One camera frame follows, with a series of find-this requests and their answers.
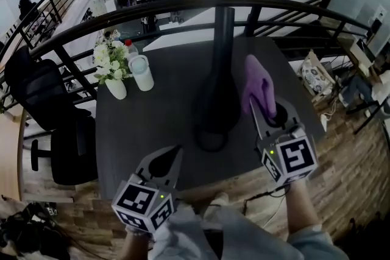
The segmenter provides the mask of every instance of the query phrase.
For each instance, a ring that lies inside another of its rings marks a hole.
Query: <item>person's right arm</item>
[[[347,255],[333,245],[329,234],[321,231],[321,223],[304,179],[291,183],[286,194],[288,242],[305,259],[348,260]]]

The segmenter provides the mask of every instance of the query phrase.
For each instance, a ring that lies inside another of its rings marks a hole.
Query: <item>black metal railing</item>
[[[0,61],[5,54],[12,55],[21,45],[26,44],[30,49],[51,37],[55,28],[62,23],[62,18],[75,0],[41,0],[26,17],[7,32],[8,40],[0,51]],[[8,51],[11,43],[18,40],[15,48]]]
[[[35,47],[31,51],[31,56],[34,60],[39,61],[40,58],[47,53],[54,51],[58,57],[61,59],[61,63],[58,64],[59,67],[66,66],[68,71],[71,73],[69,76],[64,77],[64,82],[69,82],[70,80],[78,80],[82,85],[76,90],[71,90],[69,93],[77,94],[84,93],[86,96],[82,99],[77,99],[74,103],[80,104],[94,100],[97,98],[96,88],[97,83],[90,83],[85,76],[93,74],[96,72],[97,68],[92,67],[85,69],[83,71],[79,70],[75,65],[75,61],[89,57],[93,54],[93,50],[85,51],[79,53],[75,56],[70,57],[68,53],[63,48],[64,44],[67,44],[71,41],[74,41],[78,38],[81,38],[85,35],[93,33],[95,31],[105,29],[106,27],[115,26],[124,22],[128,22],[135,19],[140,19],[145,16],[157,15],[160,13],[175,12],[189,9],[199,9],[199,8],[211,8],[211,7],[251,7],[250,14],[246,21],[236,21],[234,23],[235,27],[244,27],[244,32],[242,36],[252,37],[252,36],[266,36],[270,34],[270,30],[264,30],[264,27],[317,27],[323,30],[332,30],[334,31],[333,36],[329,38],[330,41],[336,41],[337,37],[341,33],[351,33],[361,37],[366,36],[366,32],[370,28],[364,24],[361,24],[347,16],[338,14],[336,12],[326,9],[330,0],[310,0],[307,3],[301,3],[290,0],[161,0],[155,2],[148,2],[146,4],[135,5],[129,8],[124,8],[114,12],[106,13],[95,19],[86,21],[82,24],[78,24],[68,30],[63,31],[62,33],[48,39],[47,41],[41,43],[39,46]],[[266,21],[259,20],[261,10],[263,8],[272,8],[272,9],[283,9],[283,13],[269,19]],[[337,27],[323,26],[323,25],[312,25],[310,23],[301,23],[299,19],[304,15],[316,15],[320,17],[327,17],[338,21]],[[362,29],[361,33],[351,32],[344,28],[346,24],[351,24]],[[157,32],[146,33],[143,35],[135,35],[130,37],[133,42],[157,38],[162,35],[169,35],[172,33],[181,33],[188,32],[191,30],[201,30],[201,29],[214,29],[214,23],[207,24],[197,24],[191,26],[182,26],[176,27],[173,29],[160,30]],[[4,76],[0,77],[0,85],[4,83]],[[0,100],[5,100],[10,96],[10,93],[6,93],[1,97]],[[15,106],[17,103],[14,100],[11,100],[9,104],[5,106],[5,109]]]

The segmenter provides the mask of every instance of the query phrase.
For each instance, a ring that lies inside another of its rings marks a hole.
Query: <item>handrail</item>
[[[42,3],[44,2],[45,0],[40,0],[31,10],[30,12],[24,17],[24,19],[19,23],[18,27],[13,31],[11,37],[8,39],[8,41],[6,42],[6,44],[4,45],[3,49],[0,51],[0,61],[2,60],[2,58],[4,57],[4,54],[7,52],[8,48],[10,47],[12,41],[15,39],[15,37],[20,33],[23,32],[23,26],[25,24],[25,22],[27,21],[27,19],[29,18],[30,14],[36,10],[38,10],[39,6],[42,5]]]
[[[62,33],[40,44],[39,47],[33,49],[32,55],[35,57],[42,56],[45,53],[48,53],[49,51],[55,49],[59,45],[64,45],[66,43],[69,43],[70,41],[88,35],[89,33],[104,29],[109,26],[114,26],[126,21],[131,21],[133,19],[143,18],[144,16],[157,15],[160,13],[173,11],[182,11],[187,9],[210,8],[216,6],[260,6],[273,9],[301,11],[337,19],[344,23],[360,27],[364,30],[370,29],[370,27],[353,20],[348,16],[313,5],[291,0],[159,0],[106,13],[104,15],[96,17],[95,19],[73,26],[72,28],[63,31]]]

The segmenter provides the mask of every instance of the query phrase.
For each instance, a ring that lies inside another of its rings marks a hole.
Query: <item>black vase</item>
[[[211,72],[202,84],[193,105],[194,139],[207,152],[218,152],[228,141],[228,132],[237,124],[241,104],[232,77],[235,10],[216,7]]]

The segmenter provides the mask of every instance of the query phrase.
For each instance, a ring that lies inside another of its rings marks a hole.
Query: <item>wooden floor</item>
[[[317,107],[319,113],[329,107]],[[340,237],[353,217],[366,224],[375,212],[386,213],[390,209],[389,149],[381,123],[373,120],[361,133],[353,131],[364,121],[362,112],[347,117],[345,109],[337,106],[328,123],[326,137],[316,146],[319,168],[308,182],[311,198],[321,217],[324,228],[333,239]],[[66,187],[52,181],[48,160],[40,159],[39,172],[32,172],[30,155],[24,153],[24,190],[28,193],[73,196],[75,203],[58,205],[56,221],[78,244],[103,258],[114,258],[125,236],[124,227],[112,212],[110,202],[99,199],[97,182],[82,186]],[[248,172],[211,186],[181,194],[188,202],[212,197],[225,191],[236,209],[243,200],[275,186],[264,168]],[[263,197],[249,203],[247,216],[262,227],[276,212],[281,199]],[[1,217],[23,208],[22,203],[0,201]],[[266,229],[280,237],[286,237],[286,206],[283,201],[279,212]],[[96,258],[71,249],[72,258]]]

